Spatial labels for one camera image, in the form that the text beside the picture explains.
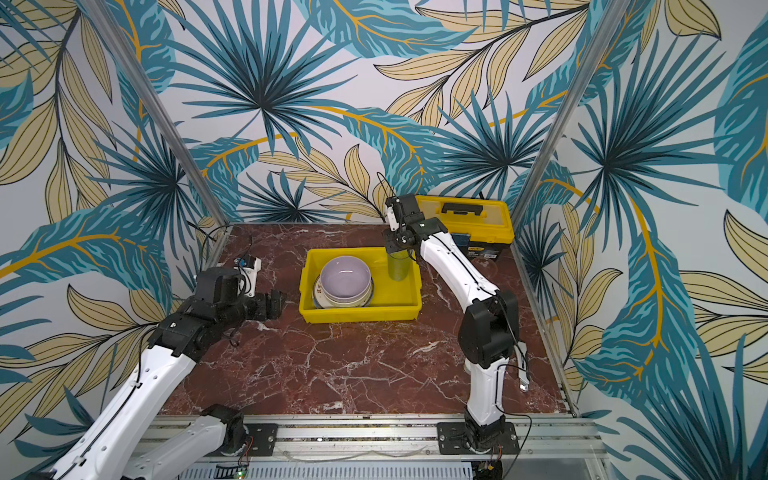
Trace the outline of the blue translucent plastic cup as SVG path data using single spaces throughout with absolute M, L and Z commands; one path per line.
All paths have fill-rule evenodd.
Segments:
M 408 250 L 387 253 L 388 275 L 393 281 L 405 280 L 411 271 L 412 259 Z

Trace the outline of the grey bowl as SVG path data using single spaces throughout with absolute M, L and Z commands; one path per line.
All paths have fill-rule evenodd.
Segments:
M 368 265 L 349 255 L 330 260 L 323 267 L 319 278 L 328 293 L 342 298 L 361 293 L 373 281 Z

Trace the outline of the orange sunburst plate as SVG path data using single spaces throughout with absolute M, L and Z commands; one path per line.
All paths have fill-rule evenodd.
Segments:
M 367 307 L 373 299 L 374 283 L 370 281 L 365 291 L 351 298 L 338 300 L 327 294 L 322 286 L 320 278 L 317 278 L 312 290 L 313 304 L 318 309 L 334 308 L 364 308 Z

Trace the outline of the green bowl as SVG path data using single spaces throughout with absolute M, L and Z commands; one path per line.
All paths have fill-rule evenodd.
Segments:
M 370 283 L 361 293 L 351 297 L 334 297 L 319 284 L 315 290 L 315 302 L 322 308 L 363 308 L 370 304 L 374 284 Z

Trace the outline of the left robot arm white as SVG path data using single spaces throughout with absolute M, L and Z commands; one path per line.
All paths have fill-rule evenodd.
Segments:
M 247 321 L 278 318 L 283 295 L 256 290 L 261 261 L 250 255 L 232 267 L 211 267 L 193 294 L 161 321 L 134 370 L 87 431 L 30 479 L 175 479 L 205 455 L 243 458 L 253 444 L 242 412 L 205 409 L 182 433 L 139 460 L 131 456 L 175 388 L 208 350 Z

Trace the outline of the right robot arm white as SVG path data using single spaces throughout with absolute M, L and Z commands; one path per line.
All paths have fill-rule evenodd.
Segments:
M 425 216 L 414 195 L 391 196 L 385 206 L 390 228 L 385 234 L 387 253 L 404 251 L 408 259 L 418 257 L 431 265 L 464 310 L 458 343 L 470 375 L 470 395 L 463 432 L 456 438 L 471 451 L 491 451 L 511 433 L 503 409 L 506 371 L 517 370 L 521 390 L 530 386 L 518 299 L 486 279 L 442 221 Z

